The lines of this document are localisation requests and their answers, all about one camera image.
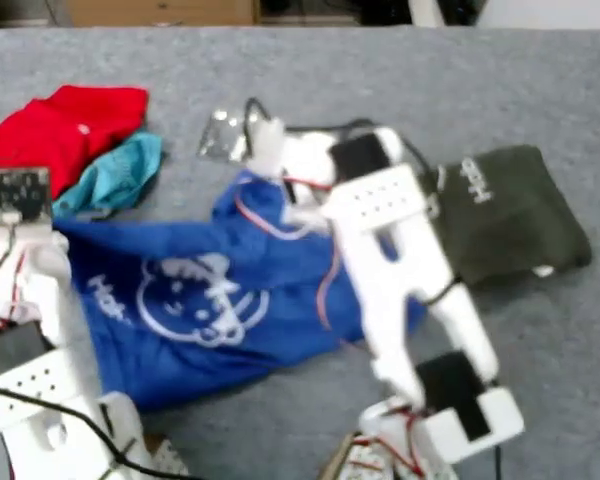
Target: brown box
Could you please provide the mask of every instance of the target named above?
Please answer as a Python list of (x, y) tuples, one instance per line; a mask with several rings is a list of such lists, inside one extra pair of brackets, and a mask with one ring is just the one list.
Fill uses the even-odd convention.
[(259, 0), (67, 0), (76, 27), (256, 25)]

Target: light blue cloth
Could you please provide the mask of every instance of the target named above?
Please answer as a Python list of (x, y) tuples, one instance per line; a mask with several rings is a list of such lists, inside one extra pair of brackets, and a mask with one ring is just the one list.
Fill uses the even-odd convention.
[(53, 203), (56, 218), (133, 207), (160, 168), (162, 139), (139, 131), (93, 161), (77, 184)]

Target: gray fabric surface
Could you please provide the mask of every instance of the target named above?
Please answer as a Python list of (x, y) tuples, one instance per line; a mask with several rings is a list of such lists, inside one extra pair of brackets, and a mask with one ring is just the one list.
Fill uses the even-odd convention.
[[(157, 190), (129, 215), (137, 219), (208, 214), (233, 169), (197, 159), (197, 142), (213, 108), (248, 95), (296, 124), (384, 120), (436, 163), (538, 145), (596, 258), (585, 270), (477, 295), (528, 426), (505, 447), (504, 474), (600, 479), (600, 33), (0, 31), (0, 120), (66, 82), (151, 90), (151, 126), (171, 156)], [(421, 359), (446, 345), (433, 322), (411, 344)], [(364, 355), (342, 351), (146, 425), (168, 433), (191, 471), (210, 480), (307, 480), (381, 393)], [(458, 470), (494, 478), (490, 454)]]

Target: dark green bag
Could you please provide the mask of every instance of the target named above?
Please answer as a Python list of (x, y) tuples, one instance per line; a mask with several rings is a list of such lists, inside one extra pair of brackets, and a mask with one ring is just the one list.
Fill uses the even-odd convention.
[(435, 180), (441, 208), (434, 223), (465, 283), (591, 262), (587, 236), (538, 148), (521, 145), (465, 158), (441, 167)]

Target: white print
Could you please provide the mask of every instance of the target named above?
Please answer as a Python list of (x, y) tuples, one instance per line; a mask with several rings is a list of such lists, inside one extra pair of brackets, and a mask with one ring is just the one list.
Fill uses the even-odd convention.
[(469, 193), (473, 196), (474, 203), (480, 204), (493, 199), (493, 192), (489, 190), (487, 179), (473, 158), (465, 158), (462, 161), (460, 175), (469, 180), (471, 184)]
[(118, 302), (113, 296), (113, 286), (106, 283), (107, 277), (98, 275), (89, 279), (87, 285), (95, 288), (94, 296), (98, 302), (100, 310), (109, 318), (113, 318), (119, 322), (131, 323), (124, 315), (125, 306)]
[[(269, 293), (241, 293), (240, 285), (226, 278), (228, 270), (228, 259), (217, 253), (196, 259), (145, 261), (144, 278), (136, 295), (142, 320), (155, 333), (173, 341), (208, 348), (239, 345), (246, 332), (265, 316)], [(180, 331), (175, 331), (174, 324)]]

